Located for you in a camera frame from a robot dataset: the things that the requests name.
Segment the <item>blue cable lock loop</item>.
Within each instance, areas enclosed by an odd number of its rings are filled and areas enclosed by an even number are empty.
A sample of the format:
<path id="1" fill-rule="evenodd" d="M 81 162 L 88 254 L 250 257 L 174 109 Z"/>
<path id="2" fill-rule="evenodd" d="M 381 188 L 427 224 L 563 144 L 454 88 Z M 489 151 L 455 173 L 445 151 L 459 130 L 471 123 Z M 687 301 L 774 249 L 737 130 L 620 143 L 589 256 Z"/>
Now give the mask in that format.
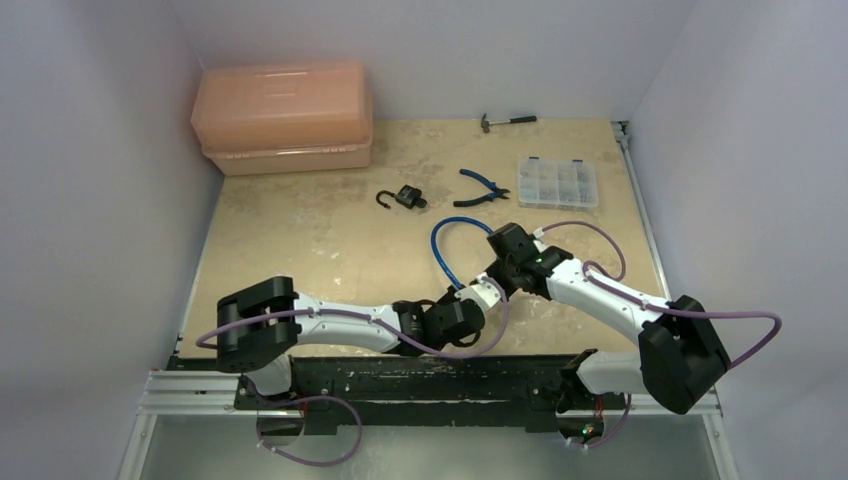
<path id="1" fill-rule="evenodd" d="M 493 229 L 491 227 L 489 227 L 487 224 L 483 223 L 482 221 L 471 218 L 471 217 L 451 216 L 451 217 L 447 217 L 447 218 L 439 221 L 433 227 L 433 229 L 431 230 L 430 238 L 429 238 L 431 252 L 432 252 L 438 266 L 440 267 L 442 272 L 445 274 L 445 276 L 448 278 L 451 285 L 455 289 L 461 290 L 463 288 L 463 283 L 456 277 L 456 275 L 453 273 L 451 268 L 448 266 L 447 262 L 444 260 L 444 257 L 442 256 L 442 254 L 439 250 L 439 246 L 438 246 L 438 234 L 441 231 L 441 229 L 443 227 L 447 226 L 447 225 L 455 224 L 455 223 L 462 223 L 462 224 L 468 224 L 468 225 L 476 226 L 476 227 L 480 228 L 481 230 L 483 230 L 486 234 L 491 234 L 493 232 Z"/>

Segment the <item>black lock body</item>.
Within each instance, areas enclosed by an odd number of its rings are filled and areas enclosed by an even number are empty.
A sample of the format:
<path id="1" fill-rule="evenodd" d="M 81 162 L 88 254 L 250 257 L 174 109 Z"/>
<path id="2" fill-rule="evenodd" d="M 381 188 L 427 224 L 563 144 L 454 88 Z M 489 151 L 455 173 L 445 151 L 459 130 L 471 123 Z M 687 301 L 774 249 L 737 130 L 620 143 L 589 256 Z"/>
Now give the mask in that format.
<path id="1" fill-rule="evenodd" d="M 423 198 L 422 190 L 416 187 L 412 187 L 410 185 L 404 185 L 397 192 L 381 190 L 376 194 L 375 200 L 377 204 L 382 206 L 383 208 L 390 209 L 391 206 L 382 199 L 383 196 L 390 197 L 396 203 L 404 206 L 407 209 L 423 209 L 427 206 L 427 201 Z"/>

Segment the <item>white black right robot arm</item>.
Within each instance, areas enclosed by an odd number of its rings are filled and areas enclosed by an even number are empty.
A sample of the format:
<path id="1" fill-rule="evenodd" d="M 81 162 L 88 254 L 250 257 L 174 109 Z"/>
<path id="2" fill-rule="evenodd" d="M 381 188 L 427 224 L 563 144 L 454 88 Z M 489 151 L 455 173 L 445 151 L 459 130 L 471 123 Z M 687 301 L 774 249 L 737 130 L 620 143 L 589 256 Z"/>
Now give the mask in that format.
<path id="1" fill-rule="evenodd" d="M 686 414 L 731 368 L 710 317 L 695 299 L 669 302 L 593 273 L 571 253 L 546 246 L 520 225 L 490 233 L 496 255 L 488 271 L 517 290 L 574 307 L 630 340 L 634 353 L 588 349 L 560 372 L 558 408 L 584 407 L 608 393 L 646 394 Z"/>

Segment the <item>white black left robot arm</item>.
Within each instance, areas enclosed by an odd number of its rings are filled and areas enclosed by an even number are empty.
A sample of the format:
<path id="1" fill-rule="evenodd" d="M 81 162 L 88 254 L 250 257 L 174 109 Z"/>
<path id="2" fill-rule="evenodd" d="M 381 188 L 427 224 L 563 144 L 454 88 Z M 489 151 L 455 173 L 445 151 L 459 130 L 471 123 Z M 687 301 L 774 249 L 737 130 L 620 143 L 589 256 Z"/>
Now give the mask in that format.
<path id="1" fill-rule="evenodd" d="M 297 399 L 298 382 L 288 352 L 295 346 L 341 345 L 381 354 L 446 357 L 447 345 L 480 333 L 485 315 L 504 298 L 484 277 L 439 301 L 396 301 L 354 306 L 321 301 L 278 276 L 218 302 L 217 326 L 197 346 L 216 352 L 223 373 L 240 373 L 272 408 Z"/>

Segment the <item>clear plastic screw organizer box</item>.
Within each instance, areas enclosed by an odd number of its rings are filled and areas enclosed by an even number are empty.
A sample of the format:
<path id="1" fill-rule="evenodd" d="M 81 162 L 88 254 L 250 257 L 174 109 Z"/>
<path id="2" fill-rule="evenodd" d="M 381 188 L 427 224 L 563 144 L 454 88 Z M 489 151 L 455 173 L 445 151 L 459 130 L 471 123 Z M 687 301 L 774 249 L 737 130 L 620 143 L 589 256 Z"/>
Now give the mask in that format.
<path id="1" fill-rule="evenodd" d="M 600 201 L 594 165 L 527 157 L 517 166 L 518 204 L 526 208 L 594 210 Z"/>

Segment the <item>orange plastic toolbox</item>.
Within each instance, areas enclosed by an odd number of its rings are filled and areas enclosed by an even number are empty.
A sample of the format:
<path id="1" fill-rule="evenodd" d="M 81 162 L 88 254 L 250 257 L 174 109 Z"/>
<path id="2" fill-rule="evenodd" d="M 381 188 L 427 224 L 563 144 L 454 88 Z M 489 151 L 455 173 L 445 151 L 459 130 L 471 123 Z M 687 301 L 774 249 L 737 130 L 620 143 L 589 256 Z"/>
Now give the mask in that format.
<path id="1" fill-rule="evenodd" d="M 357 61 L 209 69 L 191 125 L 202 153 L 227 176 L 371 162 L 373 104 Z"/>

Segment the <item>small black handled hammer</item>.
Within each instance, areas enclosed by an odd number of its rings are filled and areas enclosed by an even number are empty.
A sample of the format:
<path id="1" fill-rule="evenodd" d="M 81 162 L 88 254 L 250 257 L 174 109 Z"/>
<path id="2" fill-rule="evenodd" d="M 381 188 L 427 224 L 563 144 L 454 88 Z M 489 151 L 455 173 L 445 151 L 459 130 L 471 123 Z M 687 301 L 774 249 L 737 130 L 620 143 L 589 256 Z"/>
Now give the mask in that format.
<path id="1" fill-rule="evenodd" d="M 484 134 L 489 134 L 494 126 L 534 123 L 537 121 L 538 118 L 535 115 L 512 117 L 506 119 L 489 119 L 488 115 L 484 113 L 480 119 L 480 128 L 482 129 Z"/>

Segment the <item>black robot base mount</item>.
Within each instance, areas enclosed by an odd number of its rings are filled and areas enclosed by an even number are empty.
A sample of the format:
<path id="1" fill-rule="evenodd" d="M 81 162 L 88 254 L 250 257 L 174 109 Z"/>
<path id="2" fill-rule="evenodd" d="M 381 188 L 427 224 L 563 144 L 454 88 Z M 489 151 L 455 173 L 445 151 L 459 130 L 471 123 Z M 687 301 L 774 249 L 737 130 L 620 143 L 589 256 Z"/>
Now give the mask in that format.
<path id="1" fill-rule="evenodd" d="M 240 374 L 211 358 L 172 357 L 166 367 L 187 382 L 188 403 L 214 410 L 294 420 L 308 435 L 340 426 L 518 427 L 597 436 L 601 420 L 645 403 L 647 395 L 579 393 L 568 374 L 575 355 L 512 355 L 448 360 L 433 357 L 301 357 L 291 389 L 261 395 Z"/>

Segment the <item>aluminium frame rail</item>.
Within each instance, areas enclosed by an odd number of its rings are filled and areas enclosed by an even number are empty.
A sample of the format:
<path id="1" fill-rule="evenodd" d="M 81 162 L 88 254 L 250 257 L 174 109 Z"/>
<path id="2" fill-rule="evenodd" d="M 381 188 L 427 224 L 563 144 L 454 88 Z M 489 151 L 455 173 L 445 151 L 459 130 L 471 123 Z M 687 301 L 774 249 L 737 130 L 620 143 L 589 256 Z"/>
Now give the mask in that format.
<path id="1" fill-rule="evenodd" d="M 374 127 L 351 170 L 231 176 L 223 184 L 176 351 L 152 377 L 158 414 L 341 425 L 523 427 L 595 420 L 635 399 L 688 413 L 731 367 L 713 315 L 689 296 L 626 286 L 559 247 L 577 197 L 647 271 L 644 228 L 610 124 L 544 120 L 483 135 L 460 120 Z"/>

